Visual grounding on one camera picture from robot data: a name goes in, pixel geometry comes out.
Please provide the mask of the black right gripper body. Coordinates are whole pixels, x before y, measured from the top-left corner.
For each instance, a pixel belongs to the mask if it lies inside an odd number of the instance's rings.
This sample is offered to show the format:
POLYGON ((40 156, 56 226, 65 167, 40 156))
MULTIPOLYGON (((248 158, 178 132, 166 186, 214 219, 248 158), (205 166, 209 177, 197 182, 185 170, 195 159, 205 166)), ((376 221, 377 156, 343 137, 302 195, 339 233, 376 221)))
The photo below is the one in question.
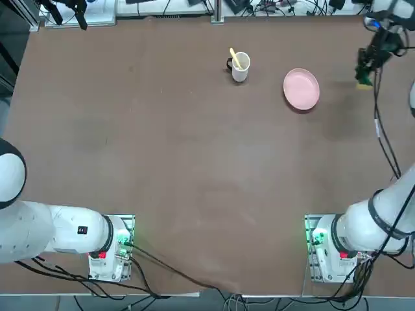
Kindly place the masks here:
POLYGON ((371 63, 386 63, 401 48, 402 39, 399 34, 379 29, 369 44, 368 57, 371 63))

